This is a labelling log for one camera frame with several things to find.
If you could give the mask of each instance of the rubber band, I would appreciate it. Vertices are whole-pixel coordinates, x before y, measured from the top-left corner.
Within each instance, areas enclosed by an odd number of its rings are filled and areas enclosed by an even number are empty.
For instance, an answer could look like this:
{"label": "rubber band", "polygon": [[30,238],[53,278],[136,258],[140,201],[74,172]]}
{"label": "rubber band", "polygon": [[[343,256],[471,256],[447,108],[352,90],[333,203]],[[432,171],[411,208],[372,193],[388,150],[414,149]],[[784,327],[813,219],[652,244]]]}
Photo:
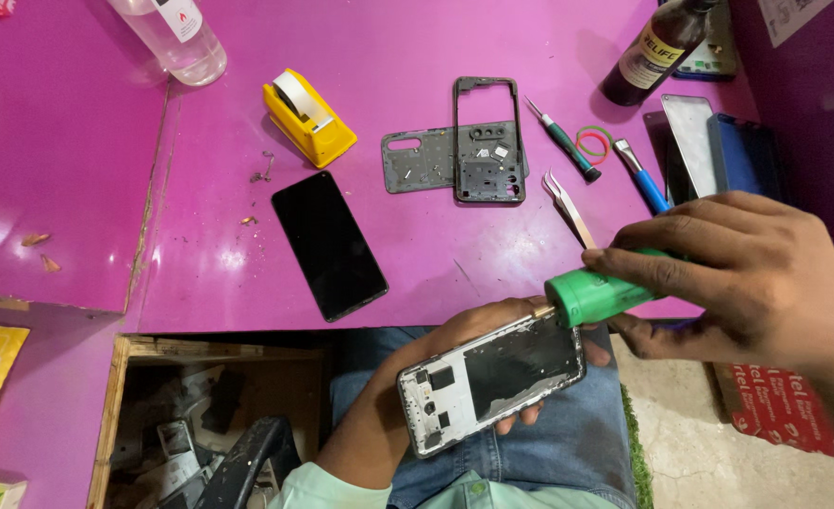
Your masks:
{"label": "rubber band", "polygon": [[609,145],[609,143],[605,140],[605,137],[602,134],[597,134],[595,132],[584,132],[577,138],[577,143],[575,144],[575,146],[580,148],[581,140],[583,140],[584,138],[595,138],[603,144],[603,147],[605,147],[605,153],[603,154],[603,157],[601,159],[596,161],[590,161],[590,164],[592,164],[592,166],[598,165],[599,163],[603,162],[606,157],[609,156],[609,152],[611,151],[611,145]]}
{"label": "rubber band", "polygon": [[584,152],[586,152],[587,154],[590,154],[591,156],[600,157],[600,156],[605,156],[606,154],[608,154],[609,151],[607,149],[606,149],[605,152],[593,152],[589,148],[586,148],[585,146],[583,146],[582,143],[580,143],[581,133],[588,130],[588,129],[593,129],[593,130],[596,130],[596,131],[599,131],[599,132],[603,133],[609,139],[609,144],[607,145],[607,147],[611,147],[611,145],[615,142],[615,140],[611,137],[611,134],[608,131],[605,131],[603,128],[601,128],[599,126],[586,126],[586,127],[582,127],[577,132],[577,141],[576,141],[577,147],[580,150],[583,150]]}

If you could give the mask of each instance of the tape roll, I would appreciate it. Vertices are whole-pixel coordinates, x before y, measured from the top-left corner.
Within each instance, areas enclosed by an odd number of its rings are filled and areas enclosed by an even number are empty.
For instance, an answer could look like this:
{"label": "tape roll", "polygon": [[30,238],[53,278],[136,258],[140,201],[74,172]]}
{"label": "tape roll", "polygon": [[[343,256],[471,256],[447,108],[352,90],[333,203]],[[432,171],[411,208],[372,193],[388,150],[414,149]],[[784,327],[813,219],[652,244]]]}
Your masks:
{"label": "tape roll", "polygon": [[306,91],[293,74],[285,71],[275,78],[272,84],[279,90],[282,100],[291,110],[294,110],[298,117],[306,115],[313,122],[316,122],[313,132],[319,131],[326,124],[332,122],[333,118],[329,115],[329,112]]}

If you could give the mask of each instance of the light green shirt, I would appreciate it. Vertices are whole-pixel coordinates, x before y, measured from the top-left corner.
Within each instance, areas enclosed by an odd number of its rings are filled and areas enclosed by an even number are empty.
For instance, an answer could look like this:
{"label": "light green shirt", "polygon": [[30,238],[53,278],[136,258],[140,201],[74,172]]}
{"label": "light green shirt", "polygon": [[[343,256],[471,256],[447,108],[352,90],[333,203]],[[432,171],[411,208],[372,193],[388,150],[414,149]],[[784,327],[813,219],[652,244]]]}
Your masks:
{"label": "light green shirt", "polygon": [[[268,509],[385,509],[391,486],[370,490],[332,476],[316,463],[304,463],[286,479]],[[542,488],[531,492],[510,484],[480,478],[471,470],[420,509],[617,509],[593,493],[568,488]]]}

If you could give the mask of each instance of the green mat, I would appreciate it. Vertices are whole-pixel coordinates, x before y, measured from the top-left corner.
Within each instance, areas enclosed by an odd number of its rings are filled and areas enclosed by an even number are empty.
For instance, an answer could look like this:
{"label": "green mat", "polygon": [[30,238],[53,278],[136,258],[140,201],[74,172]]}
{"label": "green mat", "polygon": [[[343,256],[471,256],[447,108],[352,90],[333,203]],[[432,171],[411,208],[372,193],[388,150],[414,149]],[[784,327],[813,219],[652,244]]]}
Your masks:
{"label": "green mat", "polygon": [[637,490],[637,509],[652,509],[652,474],[649,473],[646,459],[643,457],[643,445],[640,445],[637,416],[630,404],[628,388],[621,384],[621,401],[624,402],[624,418],[628,422],[628,441],[630,442],[630,469],[634,472],[634,487]]}

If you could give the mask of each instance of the shirt sleeve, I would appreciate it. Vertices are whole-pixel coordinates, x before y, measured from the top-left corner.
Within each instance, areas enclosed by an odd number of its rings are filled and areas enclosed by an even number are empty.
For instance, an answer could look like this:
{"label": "shirt sleeve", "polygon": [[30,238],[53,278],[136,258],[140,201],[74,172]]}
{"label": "shirt sleeve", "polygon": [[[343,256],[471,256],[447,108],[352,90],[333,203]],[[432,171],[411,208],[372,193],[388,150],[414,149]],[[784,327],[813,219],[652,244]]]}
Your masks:
{"label": "shirt sleeve", "polygon": [[316,463],[304,463],[286,477],[268,509],[385,509],[391,486],[371,490],[341,479]]}

